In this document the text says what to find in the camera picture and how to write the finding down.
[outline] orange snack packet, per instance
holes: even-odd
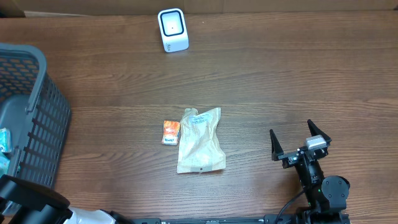
[[[163,122],[163,139],[162,144],[176,146],[178,137],[180,136],[180,123],[178,121]]]

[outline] clear plastic bag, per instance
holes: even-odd
[[[7,128],[0,129],[0,151],[4,153],[12,152],[11,132]]]
[[[216,135],[221,108],[198,115],[195,108],[187,108],[182,116],[180,150],[177,173],[208,172],[225,169],[226,157]]]

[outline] label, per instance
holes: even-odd
[[[210,114],[200,114],[200,115],[189,117],[189,121],[194,124],[204,123],[204,122],[209,121],[210,119],[211,119]]]

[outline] gray plastic basket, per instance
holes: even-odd
[[[39,49],[0,44],[0,128],[14,148],[7,174],[53,188],[71,111],[46,70]]]

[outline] wooden table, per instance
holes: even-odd
[[[325,175],[351,182],[353,223],[398,218],[398,13],[186,16],[190,48],[166,54],[156,16],[1,19],[0,42],[44,51],[73,118],[55,190],[128,217],[277,213],[299,190],[271,161],[312,119],[333,139]],[[225,170],[177,174],[163,120],[220,106]],[[288,212],[305,205],[301,198]]]

